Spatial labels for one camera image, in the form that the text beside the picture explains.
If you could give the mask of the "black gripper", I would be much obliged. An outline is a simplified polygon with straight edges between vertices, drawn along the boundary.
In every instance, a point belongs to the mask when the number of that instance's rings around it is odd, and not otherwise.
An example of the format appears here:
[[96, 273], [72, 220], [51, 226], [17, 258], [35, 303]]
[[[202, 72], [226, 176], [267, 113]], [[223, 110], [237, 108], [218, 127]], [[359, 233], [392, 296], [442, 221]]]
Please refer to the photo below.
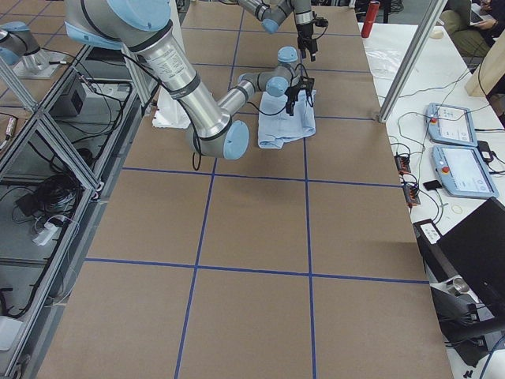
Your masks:
[[324, 17], [315, 17], [306, 23], [296, 21], [297, 45], [301, 56], [306, 56], [306, 47], [308, 48], [310, 61], [316, 60], [318, 51], [317, 37], [314, 37], [314, 27], [327, 29], [327, 19]]
[[298, 94], [300, 91], [305, 91], [305, 102], [308, 106], [314, 107], [314, 87], [315, 80], [311, 77], [301, 77], [299, 81], [291, 85], [286, 91], [285, 95], [287, 96], [286, 101], [286, 113], [289, 116], [294, 115], [294, 107], [298, 100]]

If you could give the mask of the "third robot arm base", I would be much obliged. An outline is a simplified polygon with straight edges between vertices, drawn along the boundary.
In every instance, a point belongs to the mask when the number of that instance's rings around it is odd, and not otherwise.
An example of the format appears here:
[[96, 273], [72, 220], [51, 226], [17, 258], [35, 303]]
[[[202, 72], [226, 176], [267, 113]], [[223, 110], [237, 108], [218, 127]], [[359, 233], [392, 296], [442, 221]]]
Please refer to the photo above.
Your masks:
[[22, 21], [1, 25], [1, 58], [23, 79], [50, 79], [67, 55], [45, 51]]

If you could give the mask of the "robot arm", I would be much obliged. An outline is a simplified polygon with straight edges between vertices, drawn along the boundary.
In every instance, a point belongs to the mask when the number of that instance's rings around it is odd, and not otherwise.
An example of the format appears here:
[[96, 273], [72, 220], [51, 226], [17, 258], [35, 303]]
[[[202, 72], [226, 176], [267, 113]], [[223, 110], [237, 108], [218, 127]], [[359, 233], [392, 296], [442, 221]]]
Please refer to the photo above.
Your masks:
[[187, 140], [193, 151], [224, 159], [242, 157], [249, 145], [248, 126], [234, 114], [257, 92], [285, 97], [283, 110], [293, 114], [301, 90], [311, 92], [312, 79], [301, 72], [298, 59], [313, 58], [316, 15], [309, 1], [282, 1], [276, 7], [261, 1], [240, 1], [269, 32], [276, 32], [293, 15], [298, 47], [283, 47], [272, 70], [247, 73], [219, 101], [214, 100], [200, 75], [173, 35], [174, 16], [167, 1], [67, 1], [68, 36], [82, 44], [129, 51], [144, 58], [155, 77], [189, 116]]
[[316, 15], [310, 1], [283, 0], [270, 5], [260, 0], [238, 0], [238, 5], [252, 14], [269, 34], [276, 33], [282, 23], [293, 15], [297, 30], [297, 46], [301, 57], [309, 56], [311, 62], [316, 60], [319, 36], [314, 36], [314, 28], [324, 28], [324, 34], [328, 27], [328, 20]]

